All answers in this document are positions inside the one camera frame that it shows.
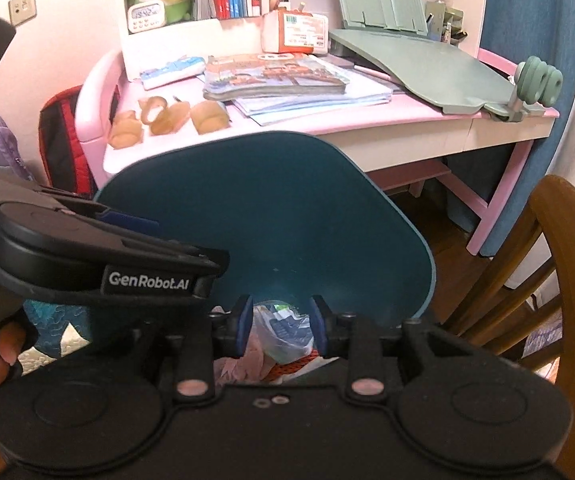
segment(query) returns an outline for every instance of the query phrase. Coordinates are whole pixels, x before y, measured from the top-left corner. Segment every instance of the digital clock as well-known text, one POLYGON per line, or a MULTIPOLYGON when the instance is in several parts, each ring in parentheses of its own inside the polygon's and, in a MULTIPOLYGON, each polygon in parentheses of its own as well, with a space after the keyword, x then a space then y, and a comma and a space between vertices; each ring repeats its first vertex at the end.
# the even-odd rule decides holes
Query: digital clock
POLYGON ((165 5, 161 0, 136 4, 128 9, 128 30, 132 34, 165 25, 165 5))

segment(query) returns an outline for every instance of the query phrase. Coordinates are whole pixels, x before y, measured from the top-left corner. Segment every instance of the wooden chair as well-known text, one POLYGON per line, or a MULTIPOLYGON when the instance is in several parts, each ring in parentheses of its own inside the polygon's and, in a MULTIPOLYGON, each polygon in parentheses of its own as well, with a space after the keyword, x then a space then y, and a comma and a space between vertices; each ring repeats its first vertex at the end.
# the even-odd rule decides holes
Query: wooden chair
POLYGON ((557 356, 561 358, 556 384, 570 400, 574 420, 557 465, 575 480, 575 187, 563 178, 548 175, 533 190, 498 254, 444 327, 500 354, 520 342, 559 308, 563 312, 563 339, 519 362, 538 369, 557 356), (541 233, 552 257, 503 301, 486 309, 486 303, 516 270, 541 233), (560 294, 517 327, 492 335, 495 328, 498 332, 499 323, 522 305, 555 268, 560 294))

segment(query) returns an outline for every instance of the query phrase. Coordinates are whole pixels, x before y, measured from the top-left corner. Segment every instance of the floor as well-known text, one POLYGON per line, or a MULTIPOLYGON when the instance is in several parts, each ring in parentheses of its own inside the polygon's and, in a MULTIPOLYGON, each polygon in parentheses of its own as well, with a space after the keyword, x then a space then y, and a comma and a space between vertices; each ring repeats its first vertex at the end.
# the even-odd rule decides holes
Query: floor
MULTIPOLYGON (((443 321, 452 313, 489 265, 490 260, 472 256, 465 246, 468 235, 453 224, 446 214, 427 196, 413 198, 404 192, 393 197, 426 238, 437 264, 437 287, 430 308, 437 320, 443 321)), ((507 291, 501 291, 503 297, 507 291)), ((517 311, 515 320, 522 319, 525 311, 517 311)), ((0 457, 0 469, 3 461, 0 457)))

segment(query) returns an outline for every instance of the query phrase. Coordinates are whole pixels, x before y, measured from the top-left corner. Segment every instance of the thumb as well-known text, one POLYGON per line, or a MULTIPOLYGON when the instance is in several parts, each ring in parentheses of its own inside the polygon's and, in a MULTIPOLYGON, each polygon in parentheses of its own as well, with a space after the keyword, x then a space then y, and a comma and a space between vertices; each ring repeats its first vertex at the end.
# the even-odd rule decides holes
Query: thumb
POLYGON ((10 322, 0 330, 0 355, 12 366, 25 343, 25 330, 16 322, 10 322))

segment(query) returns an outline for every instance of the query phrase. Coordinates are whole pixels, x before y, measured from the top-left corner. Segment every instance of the logo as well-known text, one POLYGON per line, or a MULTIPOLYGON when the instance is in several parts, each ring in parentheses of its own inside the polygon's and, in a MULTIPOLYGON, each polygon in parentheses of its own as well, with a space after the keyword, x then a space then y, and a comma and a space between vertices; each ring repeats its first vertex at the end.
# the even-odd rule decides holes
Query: logo
POLYGON ((183 295, 192 293, 194 279, 163 271, 140 271, 106 267, 101 292, 139 296, 183 295))

